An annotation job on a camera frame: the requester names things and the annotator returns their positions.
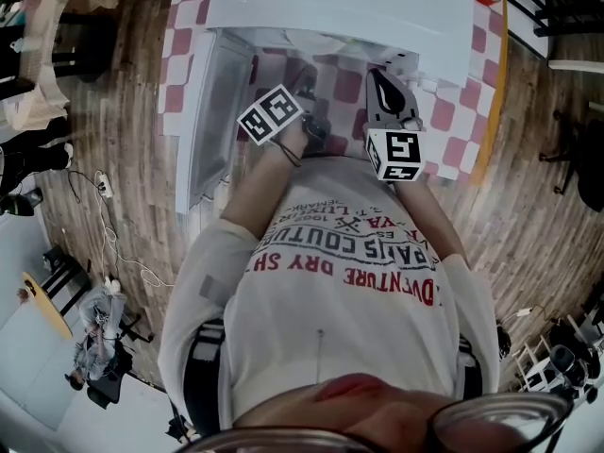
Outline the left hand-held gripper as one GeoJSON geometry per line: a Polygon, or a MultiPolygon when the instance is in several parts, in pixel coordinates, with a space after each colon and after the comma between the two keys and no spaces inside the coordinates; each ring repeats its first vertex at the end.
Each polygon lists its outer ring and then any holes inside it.
{"type": "Polygon", "coordinates": [[[292,122],[300,122],[309,136],[305,153],[324,153],[331,124],[319,111],[316,80],[316,69],[306,65],[290,87],[274,87],[250,105],[237,124],[253,143],[263,145],[274,143],[292,122]]]}

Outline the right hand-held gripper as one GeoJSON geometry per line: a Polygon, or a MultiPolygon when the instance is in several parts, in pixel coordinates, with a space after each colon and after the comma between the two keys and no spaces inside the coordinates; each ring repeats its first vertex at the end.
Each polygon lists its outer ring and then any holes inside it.
{"type": "Polygon", "coordinates": [[[378,68],[366,77],[364,149],[377,179],[414,181],[425,168],[425,130],[413,92],[378,68]]]}

